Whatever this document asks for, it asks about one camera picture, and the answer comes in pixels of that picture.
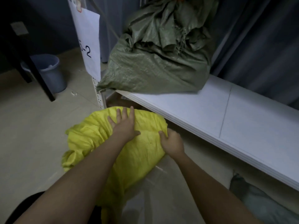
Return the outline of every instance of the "gray trash bin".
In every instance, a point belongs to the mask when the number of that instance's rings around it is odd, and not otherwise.
[[[66,82],[58,68],[59,58],[57,56],[38,54],[30,56],[30,58],[52,93],[59,93],[65,90]],[[21,66],[25,71],[30,72],[27,64],[21,62]]]

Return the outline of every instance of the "gray curtain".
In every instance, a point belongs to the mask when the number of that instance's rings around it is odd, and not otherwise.
[[[299,0],[220,0],[211,74],[299,109]]]

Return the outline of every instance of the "tiled floor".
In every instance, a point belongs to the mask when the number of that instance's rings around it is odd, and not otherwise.
[[[0,223],[26,197],[46,190],[63,174],[65,130],[98,110],[79,49],[59,56],[68,87],[50,102],[35,82],[16,71],[0,75]],[[229,187],[233,170],[299,213],[299,192],[170,123],[190,157]],[[127,194],[122,223],[203,223],[182,174],[169,157]]]

